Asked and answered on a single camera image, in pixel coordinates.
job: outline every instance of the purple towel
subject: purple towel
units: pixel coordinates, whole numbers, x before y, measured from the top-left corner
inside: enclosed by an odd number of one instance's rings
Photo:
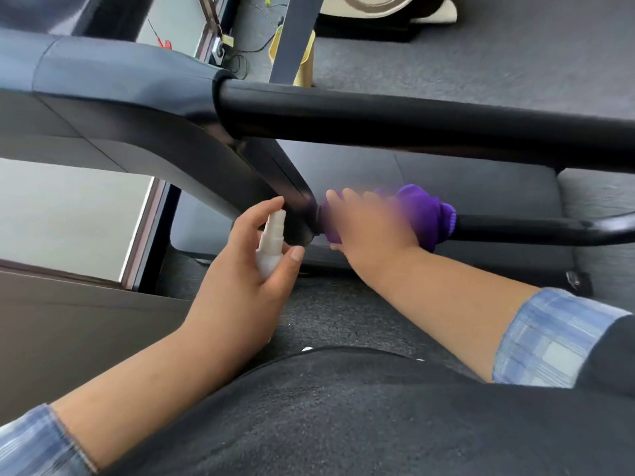
[[[406,214],[410,226],[415,231],[419,246],[428,252],[434,252],[437,244],[445,242],[454,232],[456,210],[444,204],[437,197],[431,197],[417,185],[405,185],[396,194]],[[328,220],[328,202],[322,204],[324,219]],[[340,236],[333,227],[325,226],[324,234],[332,244],[341,243]]]

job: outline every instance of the carpeted floor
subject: carpeted floor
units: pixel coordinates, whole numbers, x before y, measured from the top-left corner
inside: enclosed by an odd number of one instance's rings
[[[272,0],[283,4],[286,0]],[[635,0],[456,0],[459,22],[425,26],[407,44],[322,39],[317,87],[525,108],[635,117]],[[242,0],[234,27],[243,58],[227,60],[247,79],[266,81],[264,46],[284,14]],[[584,218],[635,208],[635,176],[567,169],[565,214]],[[635,310],[635,245],[576,250],[596,298]],[[157,292],[191,298],[205,267],[170,251]],[[325,344],[370,345],[461,367],[354,277],[300,279],[263,357]]]

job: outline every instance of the shirt cuff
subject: shirt cuff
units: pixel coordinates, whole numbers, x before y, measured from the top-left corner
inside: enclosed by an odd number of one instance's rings
[[[542,289],[520,307],[500,342],[492,369],[495,383],[571,388],[593,346],[631,313]]]
[[[0,473],[3,476],[89,476],[96,472],[47,404],[0,427]]]

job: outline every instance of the person's left hand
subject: person's left hand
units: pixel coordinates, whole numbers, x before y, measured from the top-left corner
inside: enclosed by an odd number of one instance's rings
[[[284,257],[269,279],[256,269],[258,227],[280,210],[282,197],[266,200],[238,217],[229,241],[205,275],[180,331],[192,342],[213,346],[233,370],[242,367],[271,339],[280,312],[298,277],[304,256],[301,246],[286,244]]]

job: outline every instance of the fingernail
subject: fingernail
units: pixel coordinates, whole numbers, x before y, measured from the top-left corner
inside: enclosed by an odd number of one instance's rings
[[[302,258],[304,257],[304,247],[295,246],[291,249],[291,259],[296,262],[302,262]]]

